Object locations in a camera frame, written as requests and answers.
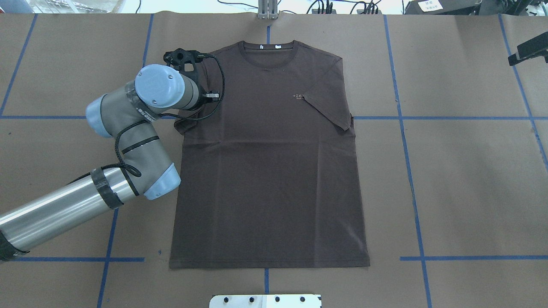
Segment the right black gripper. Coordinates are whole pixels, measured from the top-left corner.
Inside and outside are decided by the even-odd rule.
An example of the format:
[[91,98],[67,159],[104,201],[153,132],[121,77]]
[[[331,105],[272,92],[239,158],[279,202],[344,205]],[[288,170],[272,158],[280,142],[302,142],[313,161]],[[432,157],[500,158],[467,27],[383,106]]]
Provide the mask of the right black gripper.
[[548,63],[548,32],[544,32],[517,46],[517,52],[508,57],[510,66],[533,58],[543,58]]

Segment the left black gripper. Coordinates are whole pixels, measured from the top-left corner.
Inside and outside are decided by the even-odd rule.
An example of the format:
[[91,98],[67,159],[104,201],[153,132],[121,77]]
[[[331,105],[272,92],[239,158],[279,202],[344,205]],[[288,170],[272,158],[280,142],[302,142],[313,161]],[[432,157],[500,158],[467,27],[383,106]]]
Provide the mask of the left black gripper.
[[209,104],[220,101],[220,93],[202,90],[200,92],[200,103]]

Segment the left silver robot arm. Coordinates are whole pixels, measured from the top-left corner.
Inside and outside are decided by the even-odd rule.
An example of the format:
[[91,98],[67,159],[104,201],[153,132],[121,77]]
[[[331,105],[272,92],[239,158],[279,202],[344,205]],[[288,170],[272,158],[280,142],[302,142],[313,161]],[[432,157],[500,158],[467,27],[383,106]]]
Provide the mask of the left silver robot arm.
[[86,120],[97,135],[113,139],[116,163],[98,166],[43,197],[1,216],[1,261],[13,261],[90,219],[137,196],[154,200],[180,185],[176,166],[153,123],[167,110],[197,111],[224,93],[206,92],[198,71],[152,64],[134,80],[94,100]]

